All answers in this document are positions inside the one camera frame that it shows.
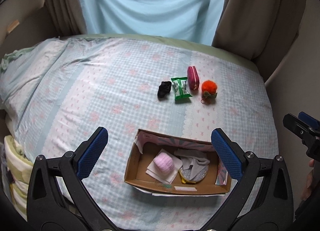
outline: pink towel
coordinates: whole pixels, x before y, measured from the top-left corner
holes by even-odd
[[[164,175],[168,175],[174,169],[172,158],[164,152],[156,156],[153,162]]]

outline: light blue checkered bedsheet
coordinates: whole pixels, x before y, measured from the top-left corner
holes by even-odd
[[[7,59],[0,98],[31,161],[38,154],[62,156],[98,126],[108,129],[108,145],[83,182],[120,228],[199,229],[228,196],[154,197],[124,183],[138,128],[210,141],[211,131],[221,127],[244,151],[267,158],[278,153],[262,78],[217,57],[141,40],[71,38],[49,39]],[[203,105],[199,93],[175,103],[174,91],[159,101],[161,81],[185,77],[190,65],[200,81],[217,83],[216,103]]]

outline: human hand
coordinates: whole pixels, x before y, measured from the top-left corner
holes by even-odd
[[[309,167],[314,167],[315,165],[315,160],[312,159],[309,162]],[[311,184],[312,184],[312,174],[313,174],[313,170],[309,172],[309,174],[307,175],[307,181],[306,184],[303,188],[302,194],[301,194],[301,199],[302,200],[307,200],[308,197],[310,197],[311,193],[312,193],[312,188],[311,188]]]

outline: orange fluffy ball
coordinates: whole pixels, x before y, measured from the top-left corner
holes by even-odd
[[[207,91],[210,95],[215,94],[217,92],[217,88],[218,88],[217,84],[215,84],[211,80],[206,80],[201,85],[202,93]]]

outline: pink pouch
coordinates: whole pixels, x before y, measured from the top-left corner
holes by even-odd
[[[195,66],[189,66],[187,71],[188,84],[191,90],[199,88],[199,76]]]

